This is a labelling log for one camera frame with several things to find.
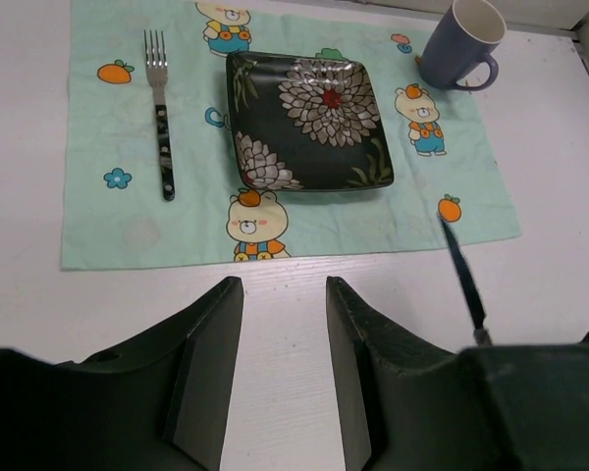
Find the mug handle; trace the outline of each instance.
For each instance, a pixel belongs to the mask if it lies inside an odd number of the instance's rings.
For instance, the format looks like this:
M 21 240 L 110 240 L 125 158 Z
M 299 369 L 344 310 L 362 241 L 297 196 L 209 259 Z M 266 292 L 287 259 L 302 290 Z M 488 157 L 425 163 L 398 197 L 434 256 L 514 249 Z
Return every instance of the mug handle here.
M 480 91 L 491 86 L 495 79 L 498 77 L 498 74 L 500 73 L 500 66 L 498 66 L 496 60 L 493 59 L 493 56 L 489 53 L 485 54 L 480 62 L 486 62 L 486 64 L 489 66 L 489 69 L 491 70 L 489 77 L 486 79 L 484 83 L 477 86 L 465 86 L 458 85 L 457 83 L 455 83 L 452 89 L 462 91 Z

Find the orange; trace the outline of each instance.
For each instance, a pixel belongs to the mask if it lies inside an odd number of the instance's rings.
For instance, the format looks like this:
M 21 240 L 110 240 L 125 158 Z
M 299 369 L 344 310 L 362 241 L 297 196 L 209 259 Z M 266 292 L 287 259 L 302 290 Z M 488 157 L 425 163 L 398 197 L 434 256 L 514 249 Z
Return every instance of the orange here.
M 124 84 L 131 81 L 134 68 L 118 59 L 113 64 L 105 64 L 98 69 L 98 78 L 107 83 Z
M 462 216 L 460 209 L 460 198 L 454 198 L 446 194 L 441 201 L 439 201 L 439 214 L 448 223 L 455 223 Z
M 419 98 L 422 94 L 423 92 L 421 91 L 421 88 L 419 88 L 418 83 L 413 83 L 405 88 L 405 95 L 413 100 Z
M 259 194 L 258 191 L 254 189 L 241 188 L 239 192 L 240 196 L 238 196 L 238 201 L 242 206 L 246 206 L 247 208 L 254 208 L 259 206 L 259 203 L 262 200 L 262 195 Z

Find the red flower center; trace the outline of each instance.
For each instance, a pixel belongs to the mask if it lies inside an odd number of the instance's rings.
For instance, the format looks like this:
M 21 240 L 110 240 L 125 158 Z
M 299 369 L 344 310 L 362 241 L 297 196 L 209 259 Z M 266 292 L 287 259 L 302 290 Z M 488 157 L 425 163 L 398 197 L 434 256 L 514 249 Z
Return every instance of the red flower center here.
M 331 109 L 336 109 L 343 104 L 343 97 L 335 89 L 325 90 L 323 92 L 323 104 Z

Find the blue flower print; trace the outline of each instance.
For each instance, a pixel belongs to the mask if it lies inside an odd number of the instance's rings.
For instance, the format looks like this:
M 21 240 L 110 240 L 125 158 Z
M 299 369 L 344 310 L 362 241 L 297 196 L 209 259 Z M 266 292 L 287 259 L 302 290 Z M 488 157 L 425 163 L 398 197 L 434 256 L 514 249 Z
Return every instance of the blue flower print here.
M 110 173 L 105 174 L 104 181 L 107 182 L 108 188 L 125 189 L 132 180 L 131 174 L 126 174 L 122 169 L 114 169 Z

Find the fork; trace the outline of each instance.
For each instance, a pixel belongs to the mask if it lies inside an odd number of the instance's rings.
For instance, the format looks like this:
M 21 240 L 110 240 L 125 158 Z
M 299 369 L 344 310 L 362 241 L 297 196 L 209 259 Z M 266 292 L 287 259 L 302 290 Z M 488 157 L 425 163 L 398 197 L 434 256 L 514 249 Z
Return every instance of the fork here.
M 173 175 L 173 155 L 170 149 L 170 132 L 168 130 L 168 109 L 166 108 L 166 95 L 164 93 L 166 83 L 168 83 L 168 58 L 166 57 L 164 31 L 150 30 L 146 34 L 146 30 L 144 30 L 144 52 L 146 78 L 153 89 L 153 101 L 155 102 L 161 184 L 164 199 L 172 201 L 175 199 L 175 179 Z

